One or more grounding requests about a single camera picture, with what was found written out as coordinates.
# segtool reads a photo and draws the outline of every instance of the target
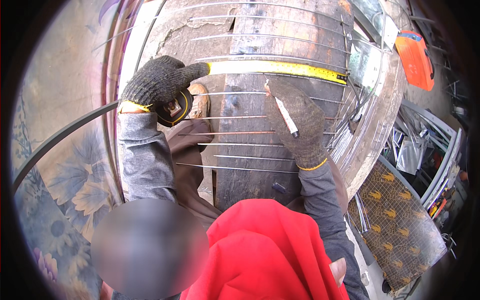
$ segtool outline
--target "wooden workbench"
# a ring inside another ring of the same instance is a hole
[[[289,5],[317,10],[337,19],[343,18],[349,24],[345,30],[349,33],[353,28],[353,16],[350,4],[331,4],[324,0],[291,1]],[[341,22],[328,17],[304,12],[296,9],[275,7],[270,5],[243,5],[236,12],[237,15],[262,15],[275,16],[283,19],[316,24],[342,33]],[[233,28],[234,34],[264,33],[277,36],[291,36],[306,39],[320,44],[345,50],[346,39],[341,34],[336,34],[318,27],[270,19],[236,18]],[[283,38],[270,37],[234,37],[230,46],[230,54],[276,54],[291,57],[307,58],[336,65],[343,68],[334,68],[318,63],[313,66],[345,73],[347,53],[311,43],[292,41]],[[298,60],[278,59],[288,62]],[[225,91],[264,91],[266,77],[273,78],[278,75],[263,74],[229,74],[225,79]],[[302,89],[307,95],[317,98],[341,101],[344,87],[332,83],[304,78],[282,76],[282,79],[291,82]],[[335,117],[340,104],[314,100],[320,106],[326,117]],[[264,95],[225,95],[222,101],[221,116],[245,116],[264,114]],[[333,121],[327,120],[324,131],[330,132]],[[220,132],[234,131],[267,131],[271,130],[265,118],[222,120],[219,125]],[[323,144],[326,145],[332,135],[324,135]],[[242,144],[281,144],[275,134],[239,134],[222,135],[221,143]],[[219,146],[218,154],[234,156],[253,156],[267,158],[292,158],[287,149],[283,147],[261,146]],[[245,158],[219,157],[218,166],[235,168],[255,168],[266,170],[298,171],[294,162],[269,161]],[[262,171],[219,169],[217,171],[216,206],[225,210],[236,202],[248,198],[272,198],[282,204],[287,204],[300,195],[300,181],[297,174],[274,173]],[[286,193],[281,193],[272,188],[277,182],[286,188]]]

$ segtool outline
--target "brown pants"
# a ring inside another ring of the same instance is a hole
[[[205,133],[209,132],[208,125],[204,120],[187,120],[178,124],[174,130],[167,136],[167,142],[170,147],[173,159],[173,168],[175,172],[175,184],[177,186],[177,200],[179,204],[188,209],[192,214],[200,219],[200,222],[208,229],[213,221],[222,213],[211,205],[207,200],[198,195],[198,187],[204,179],[202,168],[182,166],[176,163],[202,164],[200,152],[205,149],[198,143],[209,143],[213,140],[212,135],[187,135],[179,136],[179,133]],[[342,214],[347,211],[348,197],[340,172],[333,160],[328,157],[328,163],[332,170],[336,185],[336,195]],[[287,205],[288,208],[302,212],[303,199],[295,199]]]

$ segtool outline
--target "yellow glove cuff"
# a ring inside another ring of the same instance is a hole
[[[122,103],[120,103],[119,107],[117,108],[117,112],[121,114],[122,110],[135,110],[135,109],[140,109],[140,110],[143,110],[144,112],[151,112],[149,107],[152,105],[153,104],[140,105],[131,101],[123,101]]]
[[[323,166],[323,164],[326,163],[326,162],[327,162],[327,159],[325,159],[321,164],[319,164],[318,166],[313,167],[313,168],[302,168],[299,165],[297,165],[297,167],[299,167],[299,169],[302,169],[302,170],[305,170],[305,171],[313,171],[313,170],[318,169],[319,167]]]

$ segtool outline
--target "orange welding machine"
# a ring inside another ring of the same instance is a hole
[[[395,46],[402,60],[408,83],[431,91],[435,66],[423,37],[413,31],[404,30],[398,34]]]

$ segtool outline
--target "red jacket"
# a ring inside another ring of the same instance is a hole
[[[181,300],[348,299],[330,271],[318,225],[275,200],[236,203],[207,235],[207,265]]]

